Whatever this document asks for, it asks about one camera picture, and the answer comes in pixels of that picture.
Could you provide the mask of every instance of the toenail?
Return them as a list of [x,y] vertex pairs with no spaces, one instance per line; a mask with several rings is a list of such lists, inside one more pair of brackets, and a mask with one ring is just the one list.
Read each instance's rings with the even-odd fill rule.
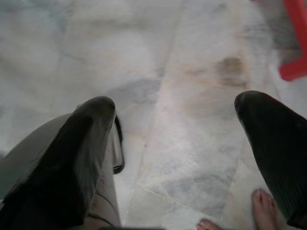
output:
[[260,195],[261,195],[261,190],[257,190],[256,197],[260,197]]

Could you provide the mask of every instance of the red object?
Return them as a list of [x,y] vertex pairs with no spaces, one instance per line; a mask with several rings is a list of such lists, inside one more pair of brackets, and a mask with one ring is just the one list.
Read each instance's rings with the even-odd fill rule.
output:
[[307,10],[304,0],[283,0],[283,2],[303,51],[301,58],[279,68],[282,79],[291,81],[307,75]]

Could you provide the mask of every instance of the tile grout line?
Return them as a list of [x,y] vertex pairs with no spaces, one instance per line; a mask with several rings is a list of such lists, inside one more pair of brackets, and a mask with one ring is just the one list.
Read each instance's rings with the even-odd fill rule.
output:
[[172,198],[172,197],[170,197],[170,196],[158,194],[158,193],[156,193],[156,192],[154,192],[154,191],[152,191],[152,190],[150,190],[150,189],[148,189],[148,188],[143,187],[141,184],[137,184],[137,186],[140,187],[141,189],[145,190],[146,192],[149,192],[149,193],[151,193],[151,194],[153,194],[153,195],[155,195],[155,196],[161,197],[161,198],[164,199],[164,200],[169,200],[169,201],[175,202],[175,203],[177,203],[177,204],[179,204],[179,205],[181,205],[181,206],[183,206],[183,207],[185,207],[185,208],[189,208],[189,209],[192,209],[192,210],[197,211],[197,212],[199,212],[199,213],[202,213],[202,214],[204,214],[206,217],[211,218],[212,220],[218,220],[217,218],[214,218],[214,217],[212,217],[212,216],[210,216],[210,215],[208,215],[208,214],[206,214],[206,213],[204,213],[204,212],[202,212],[202,211],[199,211],[199,210],[194,209],[194,208],[192,208],[192,207],[189,207],[189,206],[187,206],[187,205],[185,205],[185,204],[182,204],[181,202],[175,200],[174,198]]
[[[66,28],[65,28],[65,31],[64,31],[64,35],[61,39],[61,42],[60,42],[60,45],[59,45],[59,58],[58,58],[58,61],[57,61],[57,66],[56,66],[56,70],[55,70],[55,79],[56,79],[56,82],[59,81],[59,73],[60,73],[60,64],[61,64],[61,60],[62,60],[62,55],[64,55],[65,53],[62,52],[63,50],[63,47],[64,47],[64,41],[65,41],[65,38],[67,36],[67,31],[68,31],[68,28],[69,28],[69,24],[70,24],[70,21],[71,21],[71,17],[75,11],[75,7],[76,7],[76,0],[74,0],[71,4],[71,11],[69,12],[68,16],[67,16],[67,20],[66,20]],[[54,94],[53,95],[53,99],[52,99],[52,102],[50,103],[50,113],[52,113],[53,111],[53,108],[55,106],[55,100],[56,100],[56,95]]]
[[182,14],[183,14],[183,11],[184,11],[184,3],[185,3],[185,0],[181,0],[181,1],[182,1],[182,2],[181,2],[180,10],[179,10],[179,12],[178,12],[178,17],[177,17],[177,24],[175,25],[174,35],[173,35],[173,38],[172,38],[172,42],[171,42],[171,44],[170,44],[170,46],[169,46],[170,48],[169,48],[169,50],[167,51],[167,56],[166,56],[165,65],[164,65],[164,71],[163,71],[163,73],[162,73],[162,79],[161,79],[161,81],[160,81],[160,86],[159,86],[159,90],[158,90],[157,100],[156,100],[155,105],[154,105],[153,119],[152,119],[151,124],[149,125],[148,132],[147,132],[147,139],[146,139],[145,144],[144,144],[144,146],[143,146],[143,149],[142,149],[142,151],[141,151],[141,161],[140,161],[139,168],[138,168],[138,171],[137,171],[136,179],[135,179],[135,181],[134,181],[134,185],[133,185],[133,189],[132,189],[132,192],[131,192],[131,196],[130,196],[130,198],[129,198],[127,213],[126,213],[126,215],[123,217],[122,223],[125,223],[125,221],[126,221],[126,218],[127,218],[128,212],[129,212],[130,203],[131,203],[131,200],[132,200],[134,191],[135,191],[135,187],[137,186],[137,184],[138,184],[138,179],[139,179],[139,177],[140,177],[140,170],[141,170],[142,163],[143,163],[144,152],[145,152],[146,146],[148,145],[149,137],[151,136],[152,131],[153,131],[153,128],[154,128],[153,126],[154,126],[154,123],[155,123],[155,111],[156,111],[157,103],[158,103],[159,100],[160,100],[161,86],[162,86],[163,80],[164,80],[164,78],[165,78],[165,70],[166,70],[167,64],[168,64],[168,62],[169,62],[169,60],[170,60],[170,57],[171,57],[171,53],[172,53],[172,50],[173,50],[173,47],[174,47],[174,44],[175,44],[175,40],[176,40],[176,37],[177,37],[178,28],[179,28],[179,25],[180,25],[180,23],[181,23]]
[[[245,74],[246,81],[247,81],[246,90],[249,90],[251,88],[251,76],[250,76],[250,72],[249,72],[249,68],[248,68],[248,60],[247,60],[246,55],[245,55],[246,49],[245,49],[245,46],[244,46],[244,37],[242,36],[242,25],[243,25],[242,24],[242,6],[241,6],[241,4],[238,0],[236,0],[232,3],[233,3],[232,8],[234,8],[234,9],[231,9],[231,6],[229,6],[230,3],[227,4],[227,8],[229,10],[230,17],[233,18],[231,24],[235,28],[235,38],[237,39],[237,43],[238,43],[238,52],[239,52],[239,56],[240,56],[240,58],[243,62],[243,70],[244,70],[244,74]],[[219,218],[220,221],[223,221],[223,215],[224,215],[224,212],[225,212],[227,198],[228,198],[229,194],[232,196],[230,189],[235,182],[235,175],[236,175],[236,172],[238,170],[239,163],[240,163],[240,161],[242,161],[241,158],[242,158],[242,154],[243,154],[243,151],[244,151],[244,141],[245,141],[245,139],[246,138],[243,137],[240,155],[239,155],[239,157],[236,161],[236,170],[235,170],[234,176],[233,176],[232,181],[231,181],[231,183],[228,187],[228,190],[227,190],[225,206],[223,208],[221,217]]]

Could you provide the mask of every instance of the toe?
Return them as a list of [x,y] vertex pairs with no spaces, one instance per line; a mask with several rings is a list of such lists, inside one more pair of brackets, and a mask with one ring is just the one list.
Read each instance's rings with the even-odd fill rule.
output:
[[273,208],[274,214],[277,215],[278,207],[277,207],[277,204],[274,198],[272,198],[272,208]]
[[197,230],[206,230],[200,224],[196,225]]
[[253,192],[253,195],[252,195],[252,201],[253,201],[253,204],[259,204],[261,203],[261,190],[260,189],[257,189]]
[[264,190],[261,191],[261,196],[263,199],[263,204],[266,208],[272,208],[273,198],[270,194],[265,192]]
[[214,224],[213,222],[211,222],[210,220],[207,220],[207,219],[203,219],[201,221],[201,226],[205,230],[221,230],[221,228],[219,226],[217,226],[216,224]]

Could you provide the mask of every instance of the bare foot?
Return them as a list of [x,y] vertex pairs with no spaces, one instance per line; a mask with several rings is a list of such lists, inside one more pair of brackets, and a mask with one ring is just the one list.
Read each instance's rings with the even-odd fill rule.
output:
[[207,219],[203,219],[200,224],[197,225],[197,230],[222,230],[219,226],[212,223]]
[[253,212],[259,230],[278,230],[277,205],[264,190],[259,189],[252,195]]

